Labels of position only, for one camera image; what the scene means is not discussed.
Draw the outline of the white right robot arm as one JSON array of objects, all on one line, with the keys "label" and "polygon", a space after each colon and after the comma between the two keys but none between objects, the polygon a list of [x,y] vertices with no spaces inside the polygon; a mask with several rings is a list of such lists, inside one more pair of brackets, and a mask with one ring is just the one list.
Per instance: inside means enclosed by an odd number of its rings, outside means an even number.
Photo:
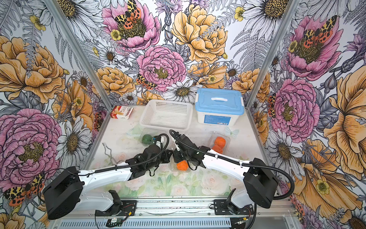
[{"label": "white right robot arm", "polygon": [[256,204],[268,209],[275,199],[278,179],[264,161],[254,158],[252,161],[236,160],[222,155],[212,148],[197,147],[186,135],[171,131],[176,150],[174,160],[184,160],[195,168],[202,167],[222,172],[244,183],[243,189],[233,189],[225,202],[219,207],[238,215],[246,206]]}]

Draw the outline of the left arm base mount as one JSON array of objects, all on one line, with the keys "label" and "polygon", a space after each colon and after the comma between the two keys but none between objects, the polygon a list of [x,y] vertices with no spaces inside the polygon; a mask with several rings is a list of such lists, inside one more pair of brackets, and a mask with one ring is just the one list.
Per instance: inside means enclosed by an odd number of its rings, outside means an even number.
[{"label": "left arm base mount", "polygon": [[109,217],[109,216],[134,216],[137,206],[136,200],[121,200],[115,190],[109,190],[112,196],[112,204],[104,211],[96,210],[95,216]]}]

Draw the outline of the clear clamshell with green fruit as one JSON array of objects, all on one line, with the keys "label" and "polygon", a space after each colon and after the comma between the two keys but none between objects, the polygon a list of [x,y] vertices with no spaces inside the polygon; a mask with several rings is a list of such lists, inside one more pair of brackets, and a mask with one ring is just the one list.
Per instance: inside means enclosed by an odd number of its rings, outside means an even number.
[{"label": "clear clamshell with green fruit", "polygon": [[158,136],[162,133],[165,133],[163,130],[145,128],[139,138],[139,143],[149,146],[156,142]]}]

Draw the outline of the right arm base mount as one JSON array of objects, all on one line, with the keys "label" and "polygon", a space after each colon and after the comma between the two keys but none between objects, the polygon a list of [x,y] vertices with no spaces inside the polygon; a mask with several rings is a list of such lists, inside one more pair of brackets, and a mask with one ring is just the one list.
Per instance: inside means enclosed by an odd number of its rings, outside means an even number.
[{"label": "right arm base mount", "polygon": [[238,208],[232,202],[232,197],[236,189],[233,189],[227,199],[215,199],[209,209],[214,210],[215,215],[247,215],[254,214],[254,207],[252,204]]}]

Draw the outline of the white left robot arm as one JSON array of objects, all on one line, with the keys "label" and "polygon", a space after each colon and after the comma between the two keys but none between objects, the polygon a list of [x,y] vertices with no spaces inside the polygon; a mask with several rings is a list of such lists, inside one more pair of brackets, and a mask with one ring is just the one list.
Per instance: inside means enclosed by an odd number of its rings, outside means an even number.
[{"label": "white left robot arm", "polygon": [[96,210],[100,216],[118,214],[122,201],[115,190],[106,194],[92,191],[116,182],[126,182],[149,173],[153,176],[161,164],[170,162],[172,150],[150,145],[143,153],[125,162],[94,170],[69,167],[43,190],[48,219],[60,219],[73,211]]}]

